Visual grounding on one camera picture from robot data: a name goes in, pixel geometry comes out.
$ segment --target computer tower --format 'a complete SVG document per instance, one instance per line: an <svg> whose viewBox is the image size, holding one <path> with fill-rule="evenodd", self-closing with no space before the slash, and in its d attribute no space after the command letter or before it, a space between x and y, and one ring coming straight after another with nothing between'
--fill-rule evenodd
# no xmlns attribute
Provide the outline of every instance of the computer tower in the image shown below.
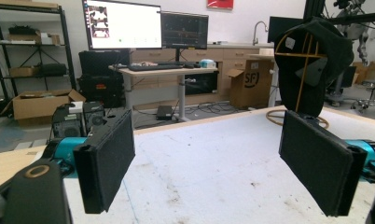
<svg viewBox="0 0 375 224"><path fill-rule="evenodd" d="M83 114L86 122L86 133L91 128L99 128L104 125L104 107L100 102L86 102L83 105Z"/></svg>
<svg viewBox="0 0 375 224"><path fill-rule="evenodd" d="M125 105L123 75L108 68L109 65L130 64L130 52L82 51L79 52L82 77L77 81L80 94L87 101L99 101L105 108Z"/></svg>
<svg viewBox="0 0 375 224"><path fill-rule="evenodd" d="M57 107L51 123L55 138L84 136L81 115L70 114L68 105Z"/></svg>
<svg viewBox="0 0 375 224"><path fill-rule="evenodd" d="M89 77L79 78L80 94L87 101L101 102L105 108L115 108L125 105L123 77Z"/></svg>

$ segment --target black box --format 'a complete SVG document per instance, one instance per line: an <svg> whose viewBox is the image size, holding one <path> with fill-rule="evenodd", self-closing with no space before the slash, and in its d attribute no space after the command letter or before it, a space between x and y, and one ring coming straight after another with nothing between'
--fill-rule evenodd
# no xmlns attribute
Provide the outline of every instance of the black box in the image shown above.
<svg viewBox="0 0 375 224"><path fill-rule="evenodd" d="M111 77L116 72L108 68L112 64L130 64L130 51L81 51L79 52L80 66L83 76Z"/></svg>
<svg viewBox="0 0 375 224"><path fill-rule="evenodd" d="M86 97L86 101L101 102L105 108L125 105L123 77L80 77L77 80L79 93Z"/></svg>
<svg viewBox="0 0 375 224"><path fill-rule="evenodd" d="M86 122L86 133L90 133L91 128L99 128L104 125L105 111L100 102L85 102L83 114Z"/></svg>
<svg viewBox="0 0 375 224"><path fill-rule="evenodd" d="M135 157L131 110L119 110L97 133L74 148L85 212L108 211Z"/></svg>
<svg viewBox="0 0 375 224"><path fill-rule="evenodd" d="M156 119L171 120L173 118L173 108L170 105L159 105Z"/></svg>
<svg viewBox="0 0 375 224"><path fill-rule="evenodd" d="M51 121L55 138L83 137L80 114L70 114L69 105L57 107Z"/></svg>
<svg viewBox="0 0 375 224"><path fill-rule="evenodd" d="M286 111L279 154L326 216L348 216L364 149L348 145L312 116Z"/></svg>

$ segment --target black case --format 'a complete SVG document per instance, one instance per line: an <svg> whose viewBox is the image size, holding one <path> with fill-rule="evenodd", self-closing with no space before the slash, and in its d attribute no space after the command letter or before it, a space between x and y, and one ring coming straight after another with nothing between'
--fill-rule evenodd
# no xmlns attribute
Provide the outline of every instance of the black case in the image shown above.
<svg viewBox="0 0 375 224"><path fill-rule="evenodd" d="M67 74L64 63L48 63L40 66L39 75L44 77L62 77Z"/></svg>
<svg viewBox="0 0 375 224"><path fill-rule="evenodd" d="M128 49L120 51L81 51L79 52L82 76L111 77L114 71L108 68L111 64L130 64L130 52Z"/></svg>
<svg viewBox="0 0 375 224"><path fill-rule="evenodd" d="M123 77L80 77L77 82L80 94L86 101L101 102L105 108L125 105Z"/></svg>
<svg viewBox="0 0 375 224"><path fill-rule="evenodd" d="M315 122L285 112L280 156L326 216L347 216L367 152L348 145Z"/></svg>
<svg viewBox="0 0 375 224"><path fill-rule="evenodd" d="M88 140L74 148L85 212L108 211L135 157L131 110L119 111Z"/></svg>
<svg viewBox="0 0 375 224"><path fill-rule="evenodd" d="M130 64L128 49L120 51L82 51L79 52L82 77L77 81L80 94L87 101L99 101L105 108L125 105L123 76L112 71L109 65Z"/></svg>

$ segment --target wall poster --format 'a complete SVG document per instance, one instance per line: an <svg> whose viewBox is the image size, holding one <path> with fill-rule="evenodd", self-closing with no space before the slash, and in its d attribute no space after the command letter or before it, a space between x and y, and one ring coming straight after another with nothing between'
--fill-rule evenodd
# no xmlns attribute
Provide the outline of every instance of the wall poster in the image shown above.
<svg viewBox="0 0 375 224"><path fill-rule="evenodd" d="M207 0L207 7L217 7L224 9L233 9L234 0Z"/></svg>

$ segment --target mouse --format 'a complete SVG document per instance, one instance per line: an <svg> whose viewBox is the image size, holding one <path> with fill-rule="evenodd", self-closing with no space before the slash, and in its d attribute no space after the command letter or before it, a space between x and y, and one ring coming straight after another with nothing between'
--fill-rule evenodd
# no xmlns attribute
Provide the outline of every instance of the mouse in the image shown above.
<svg viewBox="0 0 375 224"><path fill-rule="evenodd" d="M194 68L194 66L191 64L184 64L184 68Z"/></svg>

